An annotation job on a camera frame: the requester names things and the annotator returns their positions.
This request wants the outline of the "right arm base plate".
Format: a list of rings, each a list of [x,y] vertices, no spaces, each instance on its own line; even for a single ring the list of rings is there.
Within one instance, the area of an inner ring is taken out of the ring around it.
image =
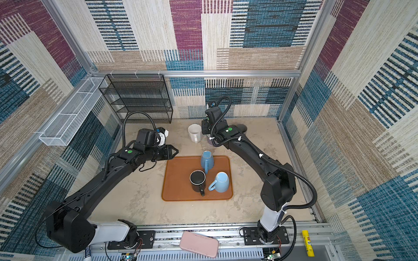
[[[245,245],[278,245],[290,243],[287,230],[284,226],[277,227],[273,232],[268,232],[268,236],[271,237],[266,237],[266,240],[263,240],[260,236],[260,231],[257,227],[242,227],[239,230],[239,234],[243,237]]]

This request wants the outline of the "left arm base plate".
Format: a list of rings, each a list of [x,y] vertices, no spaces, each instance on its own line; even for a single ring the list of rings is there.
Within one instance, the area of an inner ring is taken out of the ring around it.
[[[139,250],[152,249],[155,231],[129,232],[123,241],[111,241],[107,244],[108,250]]]

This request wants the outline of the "blue patterned mug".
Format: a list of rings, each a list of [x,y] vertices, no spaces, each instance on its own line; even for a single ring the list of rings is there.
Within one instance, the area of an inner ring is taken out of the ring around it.
[[[210,151],[204,151],[201,156],[200,164],[205,174],[214,167],[214,158]]]

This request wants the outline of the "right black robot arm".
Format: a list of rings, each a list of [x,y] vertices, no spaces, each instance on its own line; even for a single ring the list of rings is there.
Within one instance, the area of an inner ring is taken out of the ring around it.
[[[225,115],[231,105],[232,101],[228,96],[207,104],[206,118],[201,122],[202,133],[210,136],[214,147],[224,146],[240,156],[263,181],[260,196],[265,208],[258,221],[258,234],[263,244],[271,244],[279,227],[285,222],[286,211],[312,207],[317,201],[317,191],[307,178],[294,172],[292,166],[281,164],[254,145],[246,136],[246,125],[228,124]],[[297,192],[296,178],[311,191],[312,199],[308,203],[290,204]]]

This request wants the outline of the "grey mug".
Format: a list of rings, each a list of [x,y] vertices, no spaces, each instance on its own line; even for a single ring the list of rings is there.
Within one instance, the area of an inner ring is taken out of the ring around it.
[[[240,133],[246,133],[248,130],[247,126],[244,124],[237,124],[235,126],[236,126],[237,131]]]

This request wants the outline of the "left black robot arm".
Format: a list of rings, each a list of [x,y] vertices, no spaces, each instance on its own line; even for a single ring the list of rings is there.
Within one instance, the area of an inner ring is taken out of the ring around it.
[[[168,161],[178,154],[178,149],[166,144],[168,134],[163,127],[140,129],[136,140],[123,141],[122,148],[108,156],[104,169],[91,181],[62,202],[48,204],[39,224],[46,226],[46,236],[56,242],[55,248],[64,247],[78,253],[101,242],[117,244],[124,249],[139,245],[135,224],[124,219],[94,224],[88,219],[125,177],[137,169],[144,171],[146,162]]]

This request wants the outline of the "white faceted mug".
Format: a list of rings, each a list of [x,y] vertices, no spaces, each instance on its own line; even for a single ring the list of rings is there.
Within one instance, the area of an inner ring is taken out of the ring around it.
[[[194,143],[199,143],[202,139],[202,129],[198,124],[192,124],[188,127],[188,134]]]

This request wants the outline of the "purple mug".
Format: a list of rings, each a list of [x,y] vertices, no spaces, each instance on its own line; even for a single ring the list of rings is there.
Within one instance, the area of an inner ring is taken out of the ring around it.
[[[213,137],[208,137],[207,142],[210,146],[214,146],[215,144],[217,144],[215,138],[213,138]]]

